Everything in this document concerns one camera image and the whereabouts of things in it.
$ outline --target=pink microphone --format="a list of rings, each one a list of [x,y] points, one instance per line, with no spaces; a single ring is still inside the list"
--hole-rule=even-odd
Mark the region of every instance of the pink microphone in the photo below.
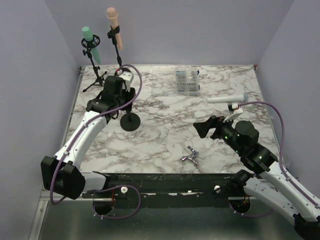
[[[109,7],[107,10],[106,10],[106,16],[107,18],[110,20],[110,23],[111,23],[111,27],[112,29],[114,30],[116,27],[119,26],[119,23],[118,23],[118,13],[117,11],[113,8],[113,7]],[[117,33],[115,35],[115,38],[116,38],[116,41],[117,41],[117,47],[118,49],[122,49],[123,46],[122,46],[122,41],[121,41],[121,35],[120,33]]]

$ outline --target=microphone stand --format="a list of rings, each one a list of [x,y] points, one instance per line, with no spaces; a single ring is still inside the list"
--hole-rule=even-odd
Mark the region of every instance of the microphone stand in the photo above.
[[[83,50],[83,55],[87,55],[87,57],[90,59],[93,71],[96,75],[96,79],[94,83],[90,84],[86,89],[83,89],[82,92],[85,93],[89,88],[92,86],[104,86],[104,76],[107,74],[107,71],[105,71],[101,76],[99,76],[98,70],[100,70],[100,66],[96,66],[93,60],[93,56],[91,53],[91,49],[96,48],[100,44],[100,38],[97,35],[93,35],[92,41],[86,41],[84,38],[81,40],[82,46],[86,49]]]
[[[117,62],[119,64],[119,67],[121,67],[122,59],[121,59],[121,57],[119,55],[119,50],[118,50],[118,47],[117,47],[118,42],[117,42],[117,39],[116,39],[116,34],[120,33],[120,26],[117,26],[115,29],[113,29],[112,26],[110,26],[110,28],[111,28],[111,30],[107,33],[107,36],[108,36],[109,39],[112,40],[112,44],[114,45],[115,51],[116,51],[116,60],[117,60]],[[128,68],[125,68],[125,67],[123,67],[121,70],[123,72],[131,73],[131,71]]]

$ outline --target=round black base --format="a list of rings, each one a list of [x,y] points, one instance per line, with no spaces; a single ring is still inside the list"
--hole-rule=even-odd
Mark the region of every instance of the round black base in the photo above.
[[[126,113],[120,120],[120,126],[127,132],[137,130],[137,128],[140,126],[140,123],[140,117],[132,112]]]

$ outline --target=light purple wall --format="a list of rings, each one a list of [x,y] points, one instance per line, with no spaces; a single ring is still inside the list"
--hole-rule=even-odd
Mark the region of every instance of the light purple wall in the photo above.
[[[257,68],[285,124],[290,171],[320,197],[320,1],[295,0]],[[280,139],[280,123],[272,111]]]
[[[107,8],[119,14],[124,63],[257,64],[294,0],[45,0],[75,59],[81,28],[100,36],[103,64],[117,64]]]
[[[43,0],[0,4],[0,239],[29,237],[79,69]]]

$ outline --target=white marble surface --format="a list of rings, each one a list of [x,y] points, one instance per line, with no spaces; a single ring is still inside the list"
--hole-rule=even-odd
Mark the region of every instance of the white marble surface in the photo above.
[[[133,112],[141,119],[140,127],[126,132],[117,120],[109,124],[96,137],[81,164],[81,171],[105,173],[236,173],[245,169],[237,154],[222,140],[199,138],[192,123],[207,120],[211,115],[226,116],[226,103],[208,104],[207,97],[248,93],[250,101],[262,100],[261,91],[252,66],[196,66],[200,71],[200,96],[151,96],[151,78],[154,69],[164,65],[137,65],[142,74],[141,94],[133,104]],[[100,72],[111,75],[117,66],[101,66]],[[95,79],[92,67],[87,66],[75,103],[68,138],[80,124],[87,102],[96,97],[102,87],[95,86],[82,92]],[[133,87],[138,89],[137,74]],[[262,105],[243,107],[239,120],[250,120],[260,132],[259,142],[279,155],[266,108]],[[198,166],[180,158],[197,151]]]

